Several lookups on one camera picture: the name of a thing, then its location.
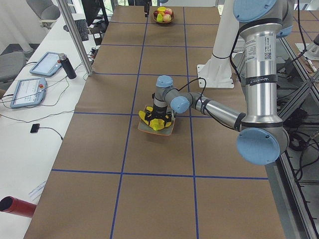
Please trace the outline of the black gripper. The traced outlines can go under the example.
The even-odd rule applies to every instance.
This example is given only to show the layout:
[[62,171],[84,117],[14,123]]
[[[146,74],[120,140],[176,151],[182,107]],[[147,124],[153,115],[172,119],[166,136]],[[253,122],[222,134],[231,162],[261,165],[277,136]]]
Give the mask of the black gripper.
[[151,2],[151,0],[144,0],[144,14],[145,14],[145,17],[149,16],[150,2]]
[[154,110],[152,112],[147,111],[145,109],[145,120],[147,120],[148,122],[150,122],[153,119],[162,119],[162,120],[171,120],[173,122],[173,117],[172,117],[172,112],[167,112],[166,108],[164,109],[164,111],[158,111],[158,110]]

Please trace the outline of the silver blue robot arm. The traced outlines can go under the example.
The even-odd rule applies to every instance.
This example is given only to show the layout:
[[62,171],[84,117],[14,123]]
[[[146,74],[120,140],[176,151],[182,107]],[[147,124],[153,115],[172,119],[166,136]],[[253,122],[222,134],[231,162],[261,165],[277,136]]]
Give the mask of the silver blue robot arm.
[[212,56],[198,66],[202,88],[232,86],[230,58],[238,37],[245,41],[245,93],[247,109],[238,112],[202,93],[185,93],[170,76],[157,78],[154,103],[139,112],[151,129],[172,126],[172,117],[193,108],[227,128],[239,132],[236,145],[247,161],[266,165],[287,149],[289,137],[277,114],[276,40],[292,31],[292,0],[227,0]]

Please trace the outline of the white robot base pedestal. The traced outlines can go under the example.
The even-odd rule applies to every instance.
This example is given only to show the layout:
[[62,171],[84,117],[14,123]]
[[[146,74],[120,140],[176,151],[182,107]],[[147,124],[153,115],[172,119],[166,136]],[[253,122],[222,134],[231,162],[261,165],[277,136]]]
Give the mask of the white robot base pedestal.
[[226,0],[219,23],[211,58],[204,65],[197,66],[200,88],[234,88],[230,56],[239,22],[233,13],[233,0]]

